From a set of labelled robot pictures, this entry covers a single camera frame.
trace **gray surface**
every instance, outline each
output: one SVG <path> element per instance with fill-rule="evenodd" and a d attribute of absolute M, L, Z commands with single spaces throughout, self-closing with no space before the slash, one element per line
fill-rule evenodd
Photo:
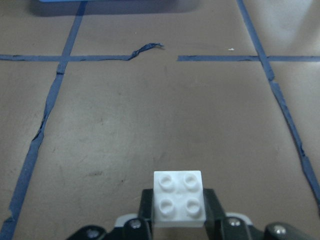
<path fill-rule="evenodd" d="M 164 44 L 163 54 L 175 58 L 256 55 L 234 1 L 173 1 L 159 14 L 147 14 L 142 7 L 146 2 L 137 1 L 138 9 L 123 7 L 123 12 L 117 12 L 117 1 L 89 2 L 72 55 L 128 55 L 150 42 Z M 104 14 L 91 14 L 97 10 Z"/>
<path fill-rule="evenodd" d="M 14 239 L 63 239 L 87 224 L 110 230 L 138 210 L 155 170 L 201 170 L 228 212 L 319 237 L 317 206 L 260 63 L 155 55 L 70 63 Z M 194 237 L 158 238 L 177 233 Z"/>
<path fill-rule="evenodd" d="M 43 117 L 57 63 L 0 62 L 0 223 Z"/>
<path fill-rule="evenodd" d="M 320 55 L 320 1 L 244 2 L 267 55 Z"/>
<path fill-rule="evenodd" d="M 0 1 L 0 54 L 61 55 L 75 17 L 35 15 L 33 11 L 42 4 L 38 0 Z M 75 14 L 79 3 L 70 4 Z"/>
<path fill-rule="evenodd" d="M 320 180 L 320 62 L 273 62 L 293 120 Z"/>

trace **blue tape line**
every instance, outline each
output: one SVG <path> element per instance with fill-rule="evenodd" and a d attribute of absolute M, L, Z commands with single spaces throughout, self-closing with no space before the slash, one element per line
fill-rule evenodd
<path fill-rule="evenodd" d="M 255 30 L 255 27 L 254 27 L 251 19 L 250 19 L 250 16 L 249 16 L 249 13 L 246 9 L 246 6 L 245 6 L 243 0 L 237 0 L 237 3 L 240 8 L 240 12 L 242 14 L 246 28 L 249 32 L 249 35 L 250 35 L 251 40 L 253 42 L 253 45 L 255 47 L 255 50 L 258 53 L 258 56 L 259 56 L 260 61 L 262 63 L 263 70 L 265 71 L 265 74 L 268 77 L 268 80 L 271 81 L 275 77 L 275 74 L 271 68 L 269 61 L 268 61 L 265 50 L 262 47 L 262 44 L 258 38 L 257 32 Z"/>
<path fill-rule="evenodd" d="M 320 214 L 320 186 L 319 186 L 317 177 L 316 177 L 315 172 L 312 168 L 312 165 L 310 163 L 309 158 L 305 154 L 305 151 L 304 151 L 303 145 L 302 145 L 302 141 L 301 141 L 300 136 L 298 134 L 294 120 L 289 112 L 287 103 L 285 101 L 283 93 L 281 92 L 280 86 L 277 82 L 274 81 L 274 79 L 275 79 L 274 72 L 271 68 L 271 65 L 269 63 L 269 60 L 268 60 L 266 54 L 265 54 L 265 51 L 262 47 L 262 44 L 258 38 L 257 32 L 254 28 L 254 25 L 253 25 L 251 19 L 250 19 L 250 16 L 248 14 L 246 6 L 245 6 L 243 0 L 237 0 L 237 3 L 239 5 L 239 8 L 240 8 L 242 17 L 244 19 L 245 25 L 247 27 L 247 30 L 251 36 L 252 42 L 255 46 L 255 49 L 258 53 L 260 60 L 261 60 L 261 64 L 263 66 L 265 75 L 266 75 L 268 82 L 270 84 L 271 90 L 272 90 L 272 92 L 273 92 L 273 94 L 274 94 L 274 96 L 275 96 L 275 98 L 281 108 L 281 111 L 284 115 L 284 118 L 287 122 L 287 125 L 291 131 L 296 149 L 299 154 L 303 173 L 304 173 L 304 175 L 305 175 L 305 177 L 311 187 L 311 190 L 313 192 L 314 198 L 315 198 L 317 206 L 318 206 L 318 211 Z"/>
<path fill-rule="evenodd" d="M 154 44 L 153 48 L 162 47 L 160 43 Z M 107 61 L 121 60 L 129 61 L 132 55 L 87 55 L 87 56 L 45 56 L 45 55 L 6 55 L 0 54 L 0 61 L 26 61 L 26 62 L 68 62 L 82 61 Z M 269 62 L 320 62 L 320 56 L 268 56 Z M 260 61 L 259 56 L 249 55 L 180 55 L 178 62 L 240 62 L 240 61 Z"/>
<path fill-rule="evenodd" d="M 79 29 L 81 21 L 77 21 L 74 24 L 75 28 Z M 70 33 L 71 39 L 74 39 L 75 33 Z M 64 64 L 67 62 L 82 62 L 82 61 L 106 61 L 106 60 L 121 60 L 130 61 L 131 59 L 137 57 L 140 53 L 153 49 L 155 47 L 163 47 L 161 43 L 148 43 L 138 50 L 133 51 L 131 55 L 88 55 L 88 56 L 70 56 L 71 49 L 74 42 L 69 42 L 68 46 L 64 48 L 63 56 L 36 56 L 36 55 L 0 55 L 0 60 L 5 61 L 29 61 L 29 62 L 60 62 L 60 67 L 58 68 L 58 73 L 64 73 Z"/>
<path fill-rule="evenodd" d="M 273 62 L 320 62 L 320 56 L 268 56 Z"/>
<path fill-rule="evenodd" d="M 61 56 L 0 55 L 0 60 L 2 61 L 60 62 L 61 59 Z"/>
<path fill-rule="evenodd" d="M 74 45 L 77 32 L 80 27 L 82 16 L 85 12 L 87 2 L 81 2 L 74 19 L 73 25 L 71 27 L 68 39 L 66 41 L 65 47 L 62 52 L 62 56 L 68 56 L 71 53 L 72 47 Z M 46 128 L 47 120 L 53 109 L 61 83 L 63 81 L 64 72 L 67 67 L 68 61 L 61 61 L 57 67 L 57 74 L 55 80 L 53 81 L 48 96 L 45 102 L 45 108 L 43 112 L 43 119 L 40 128 L 36 136 L 31 141 L 29 151 L 25 157 L 18 181 L 16 183 L 13 196 L 9 205 L 9 210 L 11 211 L 11 217 L 7 219 L 1 228 L 0 240 L 11 240 L 14 236 L 15 229 L 18 223 L 19 215 L 22 209 L 22 205 L 25 200 L 25 196 L 28 190 L 30 179 L 35 168 L 35 164 L 38 158 L 39 147 L 44 138 L 44 131 Z"/>
<path fill-rule="evenodd" d="M 258 56 L 229 56 L 229 55 L 181 55 L 178 56 L 178 62 L 239 62 L 239 61 L 259 61 Z"/>

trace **painter's tape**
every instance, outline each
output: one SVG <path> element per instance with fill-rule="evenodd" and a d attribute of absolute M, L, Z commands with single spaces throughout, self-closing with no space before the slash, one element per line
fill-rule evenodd
<path fill-rule="evenodd" d="M 40 56 L 40 55 L 1 55 L 2 61 L 26 61 L 26 62 L 60 62 L 61 56 Z"/>
<path fill-rule="evenodd" d="M 272 62 L 320 62 L 320 56 L 268 56 Z"/>
<path fill-rule="evenodd" d="M 80 27 L 82 16 L 86 9 L 86 4 L 87 2 L 81 2 L 79 5 L 76 17 L 74 19 L 73 25 L 70 30 L 70 34 L 66 41 L 65 47 L 63 49 L 63 53 L 62 53 L 63 57 L 68 56 L 71 53 L 72 47 L 76 39 L 77 32 Z M 16 186 L 13 192 L 13 196 L 9 205 L 9 210 L 11 211 L 12 216 L 9 219 L 7 219 L 2 225 L 1 232 L 0 232 L 0 240 L 11 240 L 14 236 L 19 215 L 22 209 L 22 205 L 24 203 L 25 196 L 30 183 L 30 179 L 38 158 L 39 147 L 44 138 L 44 131 L 46 128 L 47 120 L 51 110 L 55 105 L 55 102 L 59 93 L 59 89 L 60 89 L 62 80 L 64 78 L 63 73 L 65 72 L 67 63 L 68 63 L 67 61 L 63 60 L 58 65 L 55 80 L 53 81 L 50 87 L 48 96 L 46 98 L 45 108 L 43 112 L 43 119 L 42 119 L 40 128 L 36 136 L 31 141 L 29 151 L 25 157 L 18 181 L 16 183 Z"/>
<path fill-rule="evenodd" d="M 304 175 L 305 175 L 305 177 L 311 187 L 311 190 L 312 190 L 313 195 L 315 197 L 315 200 L 316 200 L 316 203 L 318 206 L 318 210 L 319 210 L 319 214 L 320 214 L 320 186 L 319 186 L 319 182 L 317 180 L 316 174 L 313 170 L 313 167 L 311 165 L 311 162 L 310 162 L 308 156 L 305 154 L 302 141 L 301 141 L 300 136 L 298 134 L 298 130 L 297 130 L 296 125 L 294 123 L 294 120 L 290 114 L 286 100 L 283 96 L 283 93 L 280 89 L 279 84 L 277 82 L 275 82 L 274 80 L 270 81 L 269 83 L 270 83 L 271 90 L 272 90 L 272 92 L 273 92 L 273 94 L 274 94 L 274 96 L 275 96 L 275 98 L 281 108 L 281 111 L 285 117 L 285 120 L 290 128 L 296 149 L 299 154 L 303 173 L 304 173 Z"/>
<path fill-rule="evenodd" d="M 181 55 L 178 62 L 240 62 L 240 61 L 259 61 L 258 56 L 230 56 L 230 55 Z"/>
<path fill-rule="evenodd" d="M 19 215 L 22 209 L 22 205 L 24 203 L 25 196 L 28 190 L 29 182 L 38 158 L 39 147 L 44 139 L 44 131 L 46 128 L 47 120 L 57 100 L 57 96 L 64 78 L 64 74 L 65 74 L 65 70 L 68 65 L 68 62 L 69 61 L 103 61 L 103 60 L 129 61 L 137 57 L 139 53 L 142 53 L 144 51 L 147 51 L 155 47 L 163 46 L 160 43 L 149 43 L 144 45 L 140 49 L 133 51 L 131 55 L 89 56 L 89 57 L 88 56 L 70 56 L 81 21 L 82 21 L 82 16 L 85 12 L 86 4 L 87 2 L 81 2 L 79 6 L 79 9 L 74 19 L 68 39 L 63 49 L 62 56 L 44 57 L 44 56 L 2 55 L 3 58 L 6 57 L 6 60 L 9 60 L 9 61 L 38 61 L 39 59 L 46 60 L 46 61 L 51 61 L 51 60 L 56 61 L 59 59 L 60 61 L 56 70 L 55 80 L 53 81 L 50 87 L 48 96 L 46 98 L 43 119 L 42 119 L 40 128 L 36 136 L 31 141 L 29 151 L 25 157 L 18 181 L 14 189 L 14 193 L 9 205 L 9 210 L 11 211 L 11 217 L 8 218 L 2 225 L 1 232 L 0 232 L 0 240 L 11 240 L 14 236 Z"/>
<path fill-rule="evenodd" d="M 73 44 L 69 43 L 68 48 L 65 47 L 65 53 L 70 53 L 69 47 Z M 132 52 L 131 55 L 88 55 L 88 56 L 37 56 L 37 55 L 0 55 L 0 60 L 4 61 L 27 61 L 27 62 L 60 62 L 57 73 L 64 74 L 67 62 L 84 62 L 84 61 L 107 61 L 107 60 L 120 60 L 130 61 L 137 57 L 140 53 L 153 49 L 155 47 L 163 47 L 161 43 L 148 43 L 138 50 Z"/>
<path fill-rule="evenodd" d="M 255 27 L 250 19 L 249 13 L 246 9 L 246 6 L 244 4 L 243 0 L 237 0 L 238 6 L 240 8 L 240 12 L 242 14 L 244 23 L 246 25 L 246 28 L 249 32 L 249 35 L 251 37 L 251 40 L 253 42 L 253 45 L 255 47 L 256 52 L 258 53 L 258 56 L 260 58 L 260 61 L 262 63 L 263 69 L 265 71 L 266 76 L 268 77 L 268 80 L 270 81 L 275 77 L 274 71 L 271 68 L 271 65 L 268 61 L 268 58 L 266 56 L 265 50 L 262 47 L 262 44 L 258 38 L 257 32 L 255 30 Z"/>
<path fill-rule="evenodd" d="M 319 182 L 317 180 L 317 177 L 315 175 L 315 172 L 312 168 L 312 165 L 310 163 L 309 158 L 306 156 L 305 151 L 303 149 L 302 146 L 302 141 L 300 139 L 300 136 L 298 134 L 297 128 L 295 126 L 294 120 L 289 112 L 286 100 L 283 96 L 283 93 L 281 92 L 280 86 L 277 82 L 275 82 L 275 74 L 272 70 L 272 67 L 269 63 L 269 60 L 266 56 L 266 53 L 262 47 L 262 44 L 258 38 L 257 32 L 255 30 L 255 27 L 250 19 L 249 13 L 246 9 L 246 6 L 243 2 L 243 0 L 237 0 L 237 3 L 239 5 L 243 20 L 245 22 L 245 25 L 247 27 L 247 30 L 251 36 L 252 42 L 255 46 L 255 49 L 258 53 L 258 56 L 260 58 L 261 64 L 263 66 L 265 75 L 268 79 L 268 82 L 270 84 L 271 90 L 281 108 L 281 111 L 284 115 L 284 118 L 287 122 L 287 125 L 290 129 L 290 132 L 292 134 L 296 149 L 298 151 L 299 154 L 299 158 L 300 158 L 300 162 L 301 162 L 301 166 L 302 166 L 302 170 L 303 173 L 311 187 L 311 190 L 313 192 L 314 198 L 316 200 L 317 206 L 318 206 L 318 211 L 320 214 L 320 186 L 319 186 Z"/>

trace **screw head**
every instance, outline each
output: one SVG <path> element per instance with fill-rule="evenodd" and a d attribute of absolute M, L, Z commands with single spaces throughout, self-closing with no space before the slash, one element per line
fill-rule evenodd
<path fill-rule="evenodd" d="M 275 225 L 273 227 L 273 230 L 276 234 L 279 234 L 279 235 L 284 235 L 287 233 L 287 230 L 281 225 Z"/>
<path fill-rule="evenodd" d="M 133 229 L 138 229 L 141 227 L 141 222 L 139 221 L 139 219 L 132 219 L 130 222 L 129 222 L 130 226 L 133 228 Z"/>
<path fill-rule="evenodd" d="M 87 235 L 87 237 L 88 237 L 89 239 L 94 239 L 94 238 L 98 237 L 99 234 L 100 234 L 99 231 L 98 231 L 98 230 L 95 230 L 95 229 L 88 229 L 88 230 L 86 231 L 86 235 Z"/>
<path fill-rule="evenodd" d="M 238 227 L 241 225 L 241 222 L 239 221 L 239 219 L 235 218 L 235 217 L 231 217 L 228 219 L 228 222 L 231 226 L 233 227 Z"/>

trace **white lego brick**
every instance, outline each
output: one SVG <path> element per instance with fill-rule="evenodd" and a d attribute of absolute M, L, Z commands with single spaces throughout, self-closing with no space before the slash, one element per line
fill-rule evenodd
<path fill-rule="evenodd" d="M 155 171 L 154 226 L 201 228 L 206 221 L 200 171 Z"/>

